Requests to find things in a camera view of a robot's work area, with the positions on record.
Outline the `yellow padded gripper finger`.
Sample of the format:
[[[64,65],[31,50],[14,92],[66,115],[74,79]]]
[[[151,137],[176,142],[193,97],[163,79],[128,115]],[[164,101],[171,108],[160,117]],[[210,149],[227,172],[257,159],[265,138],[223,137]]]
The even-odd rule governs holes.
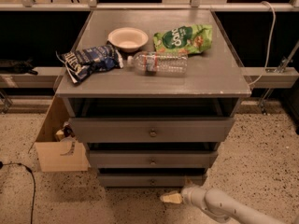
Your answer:
[[[163,203],[176,203],[176,204],[180,204],[182,203],[182,197],[178,192],[169,192],[169,193],[165,193],[160,197],[160,200]]]

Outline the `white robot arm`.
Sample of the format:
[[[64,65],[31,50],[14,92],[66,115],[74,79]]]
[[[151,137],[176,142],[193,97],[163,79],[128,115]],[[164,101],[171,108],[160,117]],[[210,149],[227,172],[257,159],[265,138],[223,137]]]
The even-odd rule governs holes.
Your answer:
[[[231,218],[240,224],[284,224],[282,221],[246,206],[220,189],[203,189],[187,185],[181,191],[172,191],[160,197],[163,203],[177,203],[194,206],[219,223]]]

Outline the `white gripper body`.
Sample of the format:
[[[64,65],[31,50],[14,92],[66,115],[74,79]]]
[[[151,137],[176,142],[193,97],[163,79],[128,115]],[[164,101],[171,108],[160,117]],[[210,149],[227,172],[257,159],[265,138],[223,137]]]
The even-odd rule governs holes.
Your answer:
[[[189,185],[185,186],[181,190],[181,196],[183,202],[196,206],[196,207],[203,207],[204,206],[204,198],[205,198],[205,190],[196,185]]]

